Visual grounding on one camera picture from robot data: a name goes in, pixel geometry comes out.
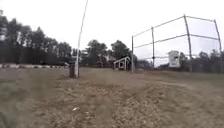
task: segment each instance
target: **white pole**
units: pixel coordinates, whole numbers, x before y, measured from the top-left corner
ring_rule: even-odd
[[[85,6],[83,18],[82,18],[81,30],[80,30],[80,33],[79,33],[78,48],[77,48],[76,63],[75,63],[76,78],[79,78],[79,47],[80,47],[81,36],[82,36],[82,28],[83,28],[83,25],[84,25],[84,19],[85,19],[85,16],[86,16],[86,10],[87,10],[88,2],[89,2],[89,0],[86,0],[86,6]]]

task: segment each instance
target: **dry grass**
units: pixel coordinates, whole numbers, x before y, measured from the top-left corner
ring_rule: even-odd
[[[92,68],[81,69],[78,80],[67,74],[1,70],[0,127],[224,127],[222,75]]]

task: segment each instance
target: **sky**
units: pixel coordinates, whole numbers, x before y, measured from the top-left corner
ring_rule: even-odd
[[[73,48],[77,48],[85,2],[85,0],[0,0],[0,8],[4,10],[4,15],[8,19],[16,18],[20,23],[30,25],[33,30],[40,26],[47,36],[58,41],[65,41]],[[111,43],[121,40],[131,48],[132,35],[183,16],[183,14],[216,19],[221,39],[224,41],[224,17],[222,15],[224,9],[221,5],[221,0],[89,0],[81,49],[84,49],[93,39],[107,44],[108,48]],[[159,40],[184,33],[184,22],[177,22],[170,27],[168,25],[168,27],[155,29],[155,38]],[[189,19],[189,27],[192,33],[216,36],[213,24]],[[150,43],[151,34],[148,33],[148,35],[146,33],[143,37],[138,37],[140,39],[134,39],[134,45]],[[171,43],[156,44],[156,52],[161,55],[167,54],[164,50],[170,50],[173,47],[188,50],[186,43],[177,45],[177,43],[185,42],[186,38],[177,40],[172,41],[174,45]],[[195,53],[211,46],[216,47],[197,43],[202,39],[192,40],[196,42],[194,43]],[[140,54],[140,57],[147,58],[151,55],[151,47],[141,49],[135,51],[136,54]]]

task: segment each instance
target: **metal fence post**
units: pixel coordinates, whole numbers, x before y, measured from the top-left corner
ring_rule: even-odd
[[[193,72],[193,65],[192,65],[192,51],[191,51],[191,38],[190,38],[190,32],[189,32],[189,27],[187,23],[187,18],[184,15],[184,22],[186,26],[186,31],[187,31],[187,38],[188,38],[188,44],[189,44],[189,56],[190,56],[190,72]]]
[[[153,59],[153,68],[155,68],[155,41],[154,41],[154,29],[153,27],[151,28],[152,30],[152,59]]]
[[[131,37],[131,73],[134,73],[134,37]]]
[[[217,31],[217,35],[218,35],[218,40],[219,40],[219,51],[220,51],[220,61],[221,61],[221,73],[223,73],[222,42],[221,42],[221,38],[220,38],[220,35],[219,35],[218,25],[217,25],[215,19],[214,19],[214,23],[215,23],[215,27],[216,27],[216,31]]]

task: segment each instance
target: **chain-link fence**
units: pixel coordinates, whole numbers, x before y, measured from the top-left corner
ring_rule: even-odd
[[[216,21],[184,15],[132,36],[133,62],[136,56],[149,67],[158,68],[168,64],[170,51],[178,51],[187,58],[189,71],[194,70],[193,60],[201,53],[210,55],[215,51],[221,55]],[[223,71],[222,57],[219,64]]]

